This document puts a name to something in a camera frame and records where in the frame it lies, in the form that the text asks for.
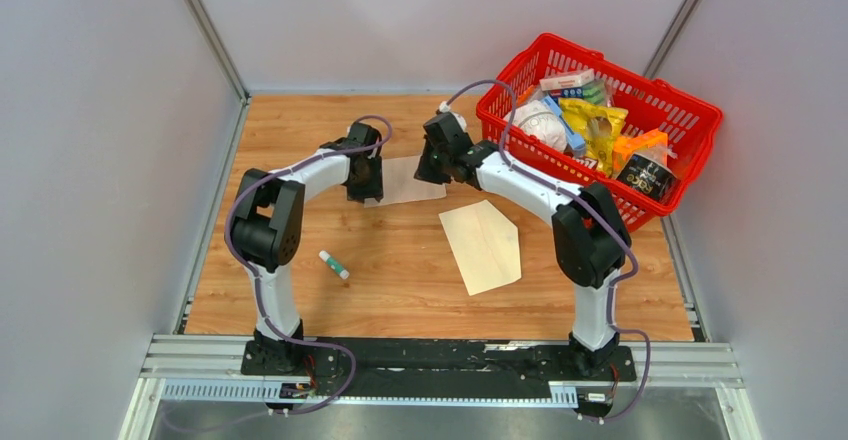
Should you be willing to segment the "cream paper envelope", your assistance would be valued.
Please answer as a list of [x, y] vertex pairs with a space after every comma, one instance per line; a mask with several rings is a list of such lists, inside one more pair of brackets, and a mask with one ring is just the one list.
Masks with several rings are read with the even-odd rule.
[[439, 214], [469, 296], [522, 277], [518, 228], [488, 200]]

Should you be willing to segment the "white paper letter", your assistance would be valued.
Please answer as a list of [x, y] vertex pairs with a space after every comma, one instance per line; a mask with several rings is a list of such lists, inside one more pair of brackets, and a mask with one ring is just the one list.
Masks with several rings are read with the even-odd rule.
[[447, 196], [446, 187], [418, 180], [414, 174], [419, 165], [419, 156], [406, 156], [383, 160], [383, 199], [367, 199], [366, 208], [392, 204], [436, 200]]

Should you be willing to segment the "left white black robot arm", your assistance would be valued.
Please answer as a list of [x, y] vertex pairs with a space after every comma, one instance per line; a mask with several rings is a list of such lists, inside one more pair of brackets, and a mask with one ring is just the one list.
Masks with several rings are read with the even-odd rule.
[[301, 241], [304, 207], [335, 186], [349, 200], [381, 200], [382, 146], [391, 138], [354, 121], [347, 134], [322, 144], [310, 157], [265, 172], [248, 170], [227, 215], [225, 242], [251, 280], [257, 308], [254, 337], [247, 345], [249, 368], [290, 375], [305, 362], [310, 342], [293, 298], [291, 263]]

